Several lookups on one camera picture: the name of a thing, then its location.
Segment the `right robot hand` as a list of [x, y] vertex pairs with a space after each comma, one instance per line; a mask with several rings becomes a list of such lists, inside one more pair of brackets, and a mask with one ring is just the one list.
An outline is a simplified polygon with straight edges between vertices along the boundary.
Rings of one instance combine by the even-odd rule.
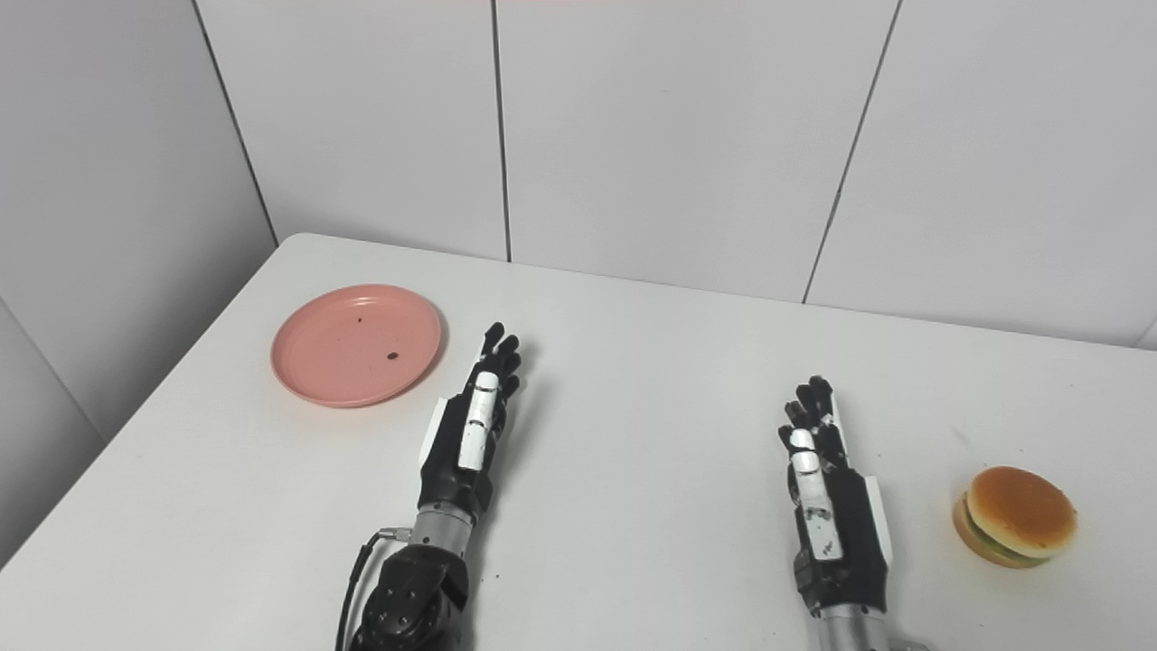
[[852, 465], [833, 386], [813, 375], [784, 405], [786, 490], [793, 500], [799, 549], [795, 585], [806, 611], [852, 605], [889, 611], [891, 535], [879, 483]]

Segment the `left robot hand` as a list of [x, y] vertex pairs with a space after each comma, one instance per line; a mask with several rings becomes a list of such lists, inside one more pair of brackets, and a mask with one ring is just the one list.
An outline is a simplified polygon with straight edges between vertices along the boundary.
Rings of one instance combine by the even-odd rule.
[[519, 389], [519, 339], [504, 324], [484, 334], [462, 391], [434, 417], [434, 437], [420, 469], [418, 506], [454, 506], [478, 524], [494, 497], [491, 478], [508, 402]]

